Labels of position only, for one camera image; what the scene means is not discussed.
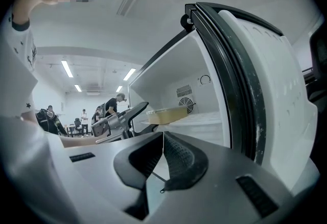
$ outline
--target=plastic container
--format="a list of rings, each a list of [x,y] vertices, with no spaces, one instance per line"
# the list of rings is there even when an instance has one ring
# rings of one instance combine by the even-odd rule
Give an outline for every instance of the plastic container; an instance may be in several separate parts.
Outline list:
[[[164,125],[185,118],[188,115],[187,106],[170,109],[160,109],[147,112],[150,124]]]

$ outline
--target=mini fridge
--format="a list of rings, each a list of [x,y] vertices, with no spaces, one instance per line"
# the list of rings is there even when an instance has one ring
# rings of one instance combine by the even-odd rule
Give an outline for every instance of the mini fridge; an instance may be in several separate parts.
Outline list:
[[[308,101],[294,49],[282,31],[229,6],[185,5],[184,30],[129,84],[130,105],[146,112],[186,105],[170,131],[243,153],[292,189],[311,152],[317,108]]]

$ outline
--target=white shirt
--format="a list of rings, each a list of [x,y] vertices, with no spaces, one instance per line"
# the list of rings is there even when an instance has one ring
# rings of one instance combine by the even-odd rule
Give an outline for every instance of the white shirt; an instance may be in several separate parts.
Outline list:
[[[83,118],[87,118],[86,113],[82,113],[81,118],[82,118],[82,124],[83,125],[88,124],[88,119],[83,119]]]
[[[1,36],[4,38],[10,49],[21,63],[30,71],[33,72],[37,49],[34,45],[33,34],[30,28],[30,21],[23,25],[18,25],[12,22],[12,9],[10,8],[5,15],[1,24]],[[32,94],[24,101],[24,107],[21,112],[34,111],[34,102]]]

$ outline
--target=black star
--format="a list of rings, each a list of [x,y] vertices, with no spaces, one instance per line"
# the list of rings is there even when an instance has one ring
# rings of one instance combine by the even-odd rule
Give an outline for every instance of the black star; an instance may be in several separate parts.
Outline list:
[[[27,60],[28,60],[28,62],[31,64],[31,66],[32,66],[32,62],[31,62],[31,60],[30,60],[30,56],[27,56]]]

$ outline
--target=circular fan grille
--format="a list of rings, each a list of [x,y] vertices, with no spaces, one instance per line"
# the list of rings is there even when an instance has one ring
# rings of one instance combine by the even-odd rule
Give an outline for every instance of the circular fan grille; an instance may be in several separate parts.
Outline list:
[[[187,106],[188,107],[188,113],[193,111],[193,101],[190,98],[184,97],[179,100],[179,106]]]

